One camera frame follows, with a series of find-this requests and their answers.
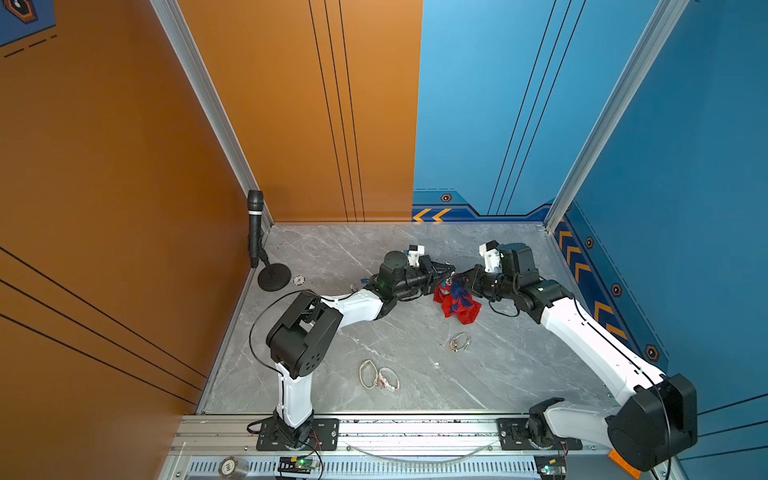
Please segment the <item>red and blue cloth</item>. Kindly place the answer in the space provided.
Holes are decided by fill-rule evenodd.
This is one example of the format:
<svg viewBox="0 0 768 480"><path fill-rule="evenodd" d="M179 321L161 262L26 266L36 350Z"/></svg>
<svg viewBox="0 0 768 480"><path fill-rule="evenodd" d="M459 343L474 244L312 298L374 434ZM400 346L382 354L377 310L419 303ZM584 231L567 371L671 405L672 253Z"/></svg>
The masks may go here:
<svg viewBox="0 0 768 480"><path fill-rule="evenodd" d="M461 276L451 276L440 284L433 293L433 301L440 305L446 318L455 317L463 325L474 323L481 311Z"/></svg>

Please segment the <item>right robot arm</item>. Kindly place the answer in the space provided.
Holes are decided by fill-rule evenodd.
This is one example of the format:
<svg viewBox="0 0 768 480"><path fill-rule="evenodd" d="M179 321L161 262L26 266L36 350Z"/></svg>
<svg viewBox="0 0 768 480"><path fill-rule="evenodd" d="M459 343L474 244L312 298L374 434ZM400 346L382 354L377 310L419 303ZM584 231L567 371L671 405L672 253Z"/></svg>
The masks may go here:
<svg viewBox="0 0 768 480"><path fill-rule="evenodd" d="M668 376L618 341L574 295L537 274L467 275L467 288L490 301L510 300L518 311L560 338L599 377L615 399L593 409L559 397L530 408L527 437L540 449L574 438L609 447L631 467L650 471L698 442L697 391L681 374Z"/></svg>

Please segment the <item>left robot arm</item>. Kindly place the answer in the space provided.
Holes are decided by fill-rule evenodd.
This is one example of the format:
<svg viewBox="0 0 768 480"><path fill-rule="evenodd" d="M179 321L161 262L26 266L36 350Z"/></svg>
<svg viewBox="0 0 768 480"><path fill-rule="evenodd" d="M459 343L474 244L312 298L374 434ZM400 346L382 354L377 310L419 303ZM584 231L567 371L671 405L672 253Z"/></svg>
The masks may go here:
<svg viewBox="0 0 768 480"><path fill-rule="evenodd" d="M453 265L432 260L415 246L388 252L378 272L352 294L298 293L266 337L278 378L273 419L288 443L302 446L311 435L312 375L338 331L382 319L397 304L434 293L454 272Z"/></svg>

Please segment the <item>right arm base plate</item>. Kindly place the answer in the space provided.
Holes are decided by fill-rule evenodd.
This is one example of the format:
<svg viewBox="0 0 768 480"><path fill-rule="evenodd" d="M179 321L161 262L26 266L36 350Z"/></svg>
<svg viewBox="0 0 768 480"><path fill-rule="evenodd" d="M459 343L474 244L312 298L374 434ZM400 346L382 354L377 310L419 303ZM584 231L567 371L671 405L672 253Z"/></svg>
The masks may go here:
<svg viewBox="0 0 768 480"><path fill-rule="evenodd" d="M528 418L508 417L496 420L498 439L503 451L579 451L583 449L581 440L561 438L551 434L535 437L528 428Z"/></svg>

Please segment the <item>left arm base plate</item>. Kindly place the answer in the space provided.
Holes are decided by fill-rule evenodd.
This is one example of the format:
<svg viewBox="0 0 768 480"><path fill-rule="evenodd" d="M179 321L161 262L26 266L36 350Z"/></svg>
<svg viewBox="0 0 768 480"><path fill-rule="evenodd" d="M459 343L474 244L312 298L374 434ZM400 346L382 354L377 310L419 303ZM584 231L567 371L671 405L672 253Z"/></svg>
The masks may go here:
<svg viewBox="0 0 768 480"><path fill-rule="evenodd" d="M258 424L258 451L311 450L335 451L339 438L339 420L310 418L299 427L288 426L282 419L270 417Z"/></svg>

